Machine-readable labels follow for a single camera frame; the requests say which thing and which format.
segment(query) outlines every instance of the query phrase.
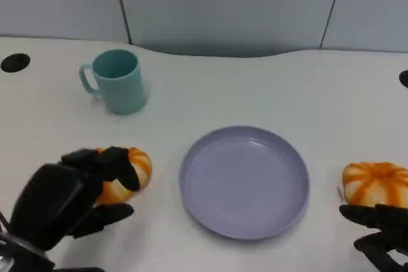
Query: table surface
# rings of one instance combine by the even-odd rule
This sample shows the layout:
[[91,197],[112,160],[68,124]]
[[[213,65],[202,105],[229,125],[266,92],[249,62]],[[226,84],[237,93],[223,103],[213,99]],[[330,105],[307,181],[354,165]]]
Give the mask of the table surface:
[[[111,48],[140,58],[149,98],[134,115],[108,113],[80,84],[79,65]],[[72,150],[136,146],[154,167],[150,185],[131,200],[136,217],[80,240],[64,238],[49,253],[58,265],[107,272],[374,270],[353,248],[368,230],[341,217],[336,187],[352,161],[408,166],[408,89],[398,81],[408,55],[302,51],[229,59],[109,42],[0,39],[0,61],[20,52],[30,55],[28,68],[0,71],[0,209],[7,217],[30,175]],[[177,175],[184,154],[227,125],[280,134],[308,166],[306,215],[277,238],[222,238],[182,206]]]

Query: teal mug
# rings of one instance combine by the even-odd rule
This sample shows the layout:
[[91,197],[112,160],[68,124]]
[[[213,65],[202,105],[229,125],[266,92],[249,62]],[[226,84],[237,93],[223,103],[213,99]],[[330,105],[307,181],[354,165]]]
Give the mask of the teal mug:
[[[93,89],[85,70],[91,69],[99,89]],[[139,59],[127,50],[109,50],[97,56],[92,64],[82,64],[79,76],[84,89],[102,96],[108,110],[128,115],[145,104]]]

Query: toy pumpkin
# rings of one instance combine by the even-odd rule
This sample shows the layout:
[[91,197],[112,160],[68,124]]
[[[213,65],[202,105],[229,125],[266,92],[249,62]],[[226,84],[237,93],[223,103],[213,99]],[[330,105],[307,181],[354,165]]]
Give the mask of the toy pumpkin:
[[408,208],[408,170],[391,162],[352,163],[343,171],[343,191],[350,204]]
[[[132,163],[139,178],[140,190],[145,188],[150,181],[152,174],[152,163],[149,156],[135,148],[129,148],[129,160]],[[102,195],[97,200],[97,204],[115,204],[123,203],[130,199],[135,192],[127,190],[118,180],[112,182],[103,182]]]

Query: plate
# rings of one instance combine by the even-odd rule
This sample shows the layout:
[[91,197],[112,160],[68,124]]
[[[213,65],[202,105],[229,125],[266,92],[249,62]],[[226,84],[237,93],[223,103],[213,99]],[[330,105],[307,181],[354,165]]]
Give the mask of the plate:
[[299,153],[280,136],[246,126],[198,140],[184,157],[179,186],[201,225],[243,240],[275,236],[296,224],[309,198]]

